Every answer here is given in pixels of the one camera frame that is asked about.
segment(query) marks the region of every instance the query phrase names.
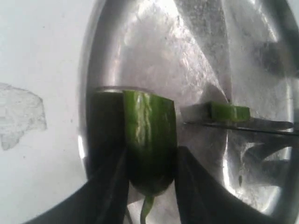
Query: stainless steel surface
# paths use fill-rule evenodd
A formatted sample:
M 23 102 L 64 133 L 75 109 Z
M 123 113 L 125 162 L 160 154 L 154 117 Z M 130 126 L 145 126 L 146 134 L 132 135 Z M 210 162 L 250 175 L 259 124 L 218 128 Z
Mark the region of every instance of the stainless steel surface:
M 271 135 L 185 126 L 179 112 L 181 106 L 217 100 L 248 106 L 255 118 L 298 121 L 294 58 L 299 37 L 287 3 L 108 0 L 97 22 L 81 87 L 85 165 L 92 150 L 101 150 L 88 148 L 86 141 L 86 108 L 95 89 L 146 89 L 175 101 L 179 144 L 189 147 L 219 183 L 262 213 L 294 223 L 299 156 L 291 146 L 296 145 Z M 138 223 L 140 199 L 130 191 L 133 223 Z M 155 203 L 148 223 L 180 223 L 175 202 L 171 186 Z

